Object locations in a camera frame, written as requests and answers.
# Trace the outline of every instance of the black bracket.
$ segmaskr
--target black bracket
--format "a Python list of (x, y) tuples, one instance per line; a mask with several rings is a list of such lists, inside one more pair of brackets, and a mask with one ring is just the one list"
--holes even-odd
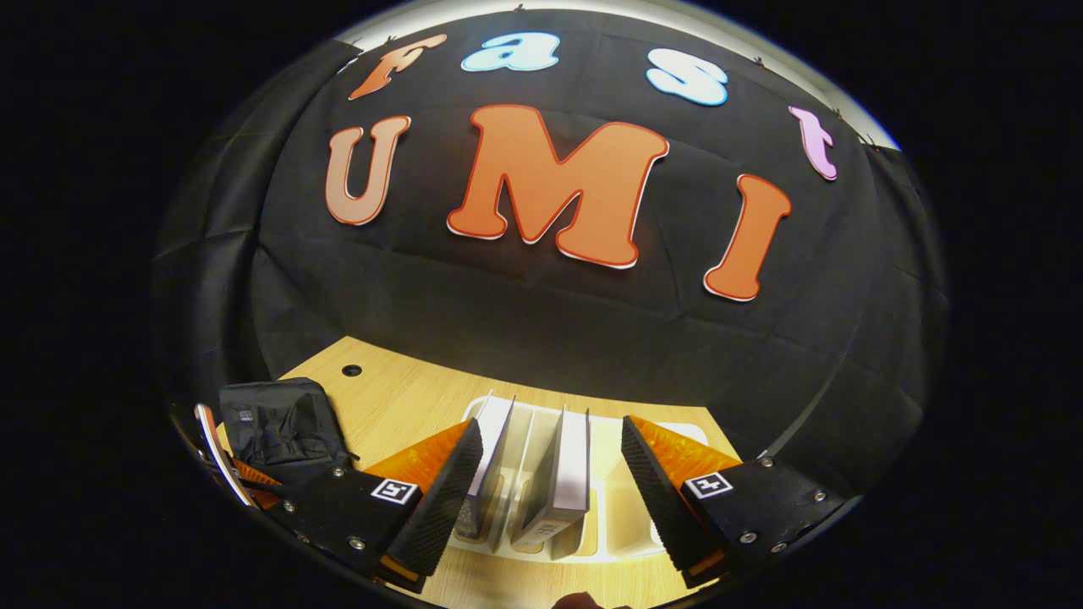
[(687, 480), (681, 495), (726, 557), (695, 575), (684, 572), (690, 586), (781, 558), (846, 500), (770, 455)]
[(357, 573), (420, 592), (425, 575), (396, 573), (384, 558), (420, 502), (417, 484), (338, 467), (285, 493), (264, 514)]

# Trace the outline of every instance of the cutout letter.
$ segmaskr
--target cutout letter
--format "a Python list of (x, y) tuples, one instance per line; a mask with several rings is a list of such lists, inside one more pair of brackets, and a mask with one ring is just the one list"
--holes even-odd
[(647, 59), (657, 66), (647, 70), (647, 79), (658, 91), (705, 106), (721, 105), (726, 101), (728, 93), (722, 85), (730, 79), (715, 64), (673, 49), (655, 49)]
[(418, 57), (421, 56), (421, 51), (425, 49), (432, 49), (433, 47), (439, 47), (441, 43), (447, 40), (447, 35), (438, 34), (431, 38), (426, 38), (420, 42), (415, 42), (402, 49), (395, 49), (387, 55), (380, 57), (380, 65), (376, 66), (373, 74), (368, 75), (365, 82), (357, 87), (357, 89), (350, 93), (350, 100), (356, 100), (362, 95), (367, 95), (373, 91), (379, 91), (383, 87), (391, 82), (391, 70), (402, 72), (410, 66)]
[(560, 44), (560, 38), (540, 31), (497, 36), (482, 43), (483, 51), (462, 60), (462, 69), (487, 72), (507, 67), (517, 72), (530, 72), (547, 68), (560, 61), (552, 56), (557, 44)]
[(834, 180), (838, 177), (838, 170), (827, 160), (827, 148), (824, 144), (835, 147), (835, 142), (831, 140), (831, 134), (820, 127), (820, 119), (811, 112), (790, 106), (790, 114), (797, 117), (801, 125), (801, 145), (805, 146), (805, 156), (824, 180)]
[(778, 186), (756, 176), (738, 176), (743, 203), (738, 226), (722, 261), (703, 276), (707, 291), (746, 301), (759, 291), (759, 268), (774, 237), (779, 220), (790, 215), (790, 199)]
[(353, 146), (365, 132), (361, 127), (343, 129), (331, 137), (331, 159), (327, 163), (324, 193), (327, 210), (343, 224), (366, 224), (383, 209), (391, 177), (391, 160), (395, 156), (399, 135), (409, 129), (408, 116), (392, 116), (373, 126), (373, 161), (368, 168), (368, 185), (360, 197), (350, 195), (347, 177)]
[(495, 239), (508, 221), (497, 211), (504, 184), (525, 243), (537, 243), (575, 197), (567, 228), (557, 233), (565, 256), (627, 269), (639, 250), (631, 242), (647, 177), (669, 142), (650, 129), (608, 122), (560, 160), (542, 119), (529, 106), (492, 105), (474, 111), (481, 129), (462, 206), (447, 216), (456, 234)]

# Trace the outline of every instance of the orange wedge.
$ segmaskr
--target orange wedge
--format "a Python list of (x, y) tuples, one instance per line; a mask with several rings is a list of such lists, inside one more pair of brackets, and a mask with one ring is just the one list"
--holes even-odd
[(365, 468), (366, 474), (380, 478), (392, 478), (402, 482), (417, 484), (425, 494), (436, 479), (455, 444), (462, 438), (471, 419), (448, 427), (447, 429), (426, 438), (413, 446), (399, 451), (388, 458)]
[(680, 492), (681, 484), (690, 478), (706, 476), (720, 469), (741, 465), (741, 462), (716, 451), (710, 446), (701, 444), (691, 438), (687, 438), (670, 431), (665, 427), (655, 425), (649, 420), (629, 415), (628, 418), (639, 429), (647, 445), (651, 448), (654, 457), (658, 459), (658, 465), (669, 478), (669, 482)]

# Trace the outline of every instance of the letter s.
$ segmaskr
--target letter s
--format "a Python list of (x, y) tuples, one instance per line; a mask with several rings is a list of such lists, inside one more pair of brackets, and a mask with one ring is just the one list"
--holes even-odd
[(726, 102), (726, 87), (722, 85), (730, 79), (715, 64), (673, 49), (654, 49), (647, 54), (647, 59), (657, 66), (647, 70), (647, 79), (658, 91), (705, 106), (718, 106)]

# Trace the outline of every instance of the book spine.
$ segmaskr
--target book spine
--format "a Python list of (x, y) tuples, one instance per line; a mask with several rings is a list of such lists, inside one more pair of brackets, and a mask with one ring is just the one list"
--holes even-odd
[(516, 541), (516, 545), (533, 546), (545, 543), (547, 540), (573, 523), (575, 523), (575, 520), (564, 521), (548, 518), (539, 519), (536, 522), (533, 522), (529, 529), (523, 530), (522, 534)]

